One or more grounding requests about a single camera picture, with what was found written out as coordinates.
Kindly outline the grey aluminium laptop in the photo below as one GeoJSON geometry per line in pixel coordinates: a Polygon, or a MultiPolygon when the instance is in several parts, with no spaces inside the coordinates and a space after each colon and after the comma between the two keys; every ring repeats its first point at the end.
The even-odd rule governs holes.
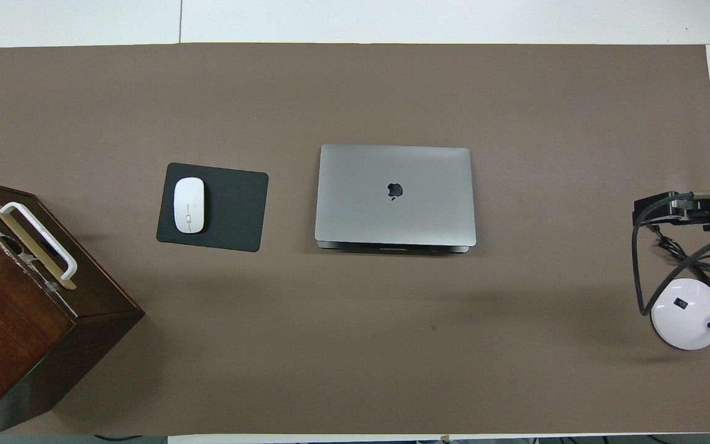
{"type": "Polygon", "coordinates": [[[324,144],[314,237],[324,249],[467,252],[477,243],[470,150],[324,144]]]}

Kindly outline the brass plate on box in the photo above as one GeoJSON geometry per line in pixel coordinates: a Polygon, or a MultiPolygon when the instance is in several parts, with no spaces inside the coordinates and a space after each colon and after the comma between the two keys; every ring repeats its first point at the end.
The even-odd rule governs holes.
{"type": "Polygon", "coordinates": [[[0,205],[0,219],[4,225],[9,228],[12,234],[17,237],[20,243],[28,250],[28,255],[32,261],[38,261],[57,281],[59,285],[67,290],[76,290],[76,284],[71,280],[77,272],[77,260],[73,258],[67,248],[57,240],[57,238],[45,227],[45,225],[32,213],[29,208],[19,202],[8,202],[5,205],[0,205]],[[50,255],[47,248],[43,247],[30,231],[27,231],[13,213],[19,213],[20,218],[24,219],[31,225],[31,230],[37,233],[39,237],[48,244],[48,246],[56,253],[65,266],[61,268],[50,255]]]}

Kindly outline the white desk lamp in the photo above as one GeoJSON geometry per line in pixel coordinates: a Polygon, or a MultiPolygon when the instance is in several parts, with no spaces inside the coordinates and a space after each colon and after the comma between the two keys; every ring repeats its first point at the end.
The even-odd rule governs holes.
{"type": "Polygon", "coordinates": [[[693,351],[710,346],[710,288],[690,278],[674,279],[651,309],[651,321],[674,348],[693,351]]]}

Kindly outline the dark brown wooden box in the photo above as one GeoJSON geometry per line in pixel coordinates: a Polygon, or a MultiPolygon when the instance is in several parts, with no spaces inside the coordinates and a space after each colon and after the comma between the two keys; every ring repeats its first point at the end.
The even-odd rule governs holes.
{"type": "MultiPolygon", "coordinates": [[[[144,317],[36,195],[0,185],[0,205],[26,205],[77,260],[64,289],[0,219],[0,432],[49,411],[144,317]]],[[[31,225],[18,222],[62,261],[31,225]]]]}

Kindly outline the white computer mouse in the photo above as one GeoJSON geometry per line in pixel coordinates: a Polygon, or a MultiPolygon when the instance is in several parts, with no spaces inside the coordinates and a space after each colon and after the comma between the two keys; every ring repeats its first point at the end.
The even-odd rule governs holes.
{"type": "Polygon", "coordinates": [[[184,234],[195,235],[205,227],[205,183],[197,177],[178,180],[174,186],[174,225],[184,234]]]}

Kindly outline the black mouse pad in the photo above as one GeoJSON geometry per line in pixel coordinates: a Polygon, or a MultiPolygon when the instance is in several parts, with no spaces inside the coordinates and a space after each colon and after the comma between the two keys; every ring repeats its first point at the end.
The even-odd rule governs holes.
{"type": "Polygon", "coordinates": [[[170,163],[156,239],[166,244],[256,252],[264,227],[268,185],[269,177],[264,172],[170,163]],[[205,227],[195,235],[181,233],[174,225],[174,186],[186,177],[197,177],[205,183],[205,227]]]}

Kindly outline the brown table mat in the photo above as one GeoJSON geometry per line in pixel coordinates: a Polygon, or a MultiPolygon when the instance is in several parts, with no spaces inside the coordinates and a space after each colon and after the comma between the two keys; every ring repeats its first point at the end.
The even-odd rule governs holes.
{"type": "Polygon", "coordinates": [[[705,47],[0,48],[0,185],[146,312],[9,435],[710,432],[629,250],[634,200],[710,188],[705,47]],[[469,149],[475,247],[319,249],[325,143],[469,149]],[[267,173],[258,251],[156,239],[173,162],[267,173]]]}

